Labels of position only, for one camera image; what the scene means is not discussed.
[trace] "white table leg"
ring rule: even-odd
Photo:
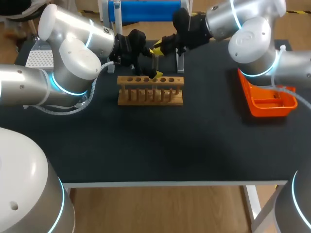
[[[254,185],[244,186],[247,207],[251,218],[252,233],[264,233],[264,231],[274,222],[274,203],[282,187],[276,189],[263,209],[260,207],[256,187]]]
[[[65,189],[66,189],[66,192],[68,193],[68,195],[70,195],[71,188],[65,188]]]

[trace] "orange plastic bin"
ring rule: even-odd
[[[239,78],[249,109],[255,117],[285,117],[291,110],[297,108],[295,97],[284,92],[266,90],[250,84],[245,76],[239,72]],[[286,89],[295,92],[294,87]]]

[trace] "yellow object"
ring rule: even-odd
[[[154,79],[157,79],[157,78],[161,77],[162,75],[163,75],[162,72],[156,71],[156,75],[154,76]]]
[[[160,39],[158,42],[156,42],[154,45],[162,43],[162,39]]]
[[[164,54],[161,51],[161,47],[157,47],[153,49],[153,54],[158,56],[164,56]]]

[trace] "black table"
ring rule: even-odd
[[[16,64],[25,65],[31,47],[24,45]],[[211,42],[186,53],[183,106],[118,106],[117,75],[131,72],[117,68],[100,74],[82,112],[1,107],[0,127],[35,141],[71,187],[282,183],[309,157],[310,112],[301,104],[285,118],[252,117],[227,47]],[[174,65],[174,56],[161,58],[159,70],[178,76]],[[297,92],[311,100],[309,90]]]

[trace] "white cable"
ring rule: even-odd
[[[113,65],[114,62],[106,62],[105,64],[102,65],[102,70],[105,69],[108,65]]]
[[[106,62],[105,64],[102,65],[101,70],[105,69],[108,65],[113,65],[113,64],[114,64],[114,62]],[[40,107],[37,105],[32,105],[32,106],[36,109],[39,109],[42,112],[45,112],[45,113],[51,114],[51,115],[56,115],[56,116],[66,116],[66,115],[71,115],[71,114],[80,112],[83,109],[85,109],[91,103],[93,96],[94,96],[94,92],[95,92],[96,81],[97,81],[97,78],[94,80],[94,82],[92,84],[92,89],[91,89],[91,93],[89,94],[89,98],[85,101],[85,104],[81,108],[78,108],[78,109],[75,109],[75,110],[72,110],[69,112],[55,112],[55,111],[51,111],[51,110],[48,110],[46,108],[43,108],[43,107]]]
[[[281,59],[281,55],[283,52],[286,51],[286,46],[282,45],[280,47],[280,54],[279,54],[279,61]],[[302,102],[304,105],[306,105],[310,110],[311,110],[311,103],[309,103],[305,98],[303,98],[302,96],[298,95],[297,93],[290,91],[288,89],[286,89],[285,87],[283,88],[279,88],[276,87],[276,83],[275,83],[275,76],[276,76],[276,70],[278,68],[278,64],[276,65],[276,67],[273,69],[273,73],[271,75],[271,85],[270,87],[265,87],[265,89],[269,89],[269,90],[274,90],[274,91],[278,91],[278,92],[284,92],[286,94],[289,94],[291,96],[294,96],[297,100],[299,100],[300,102]]]

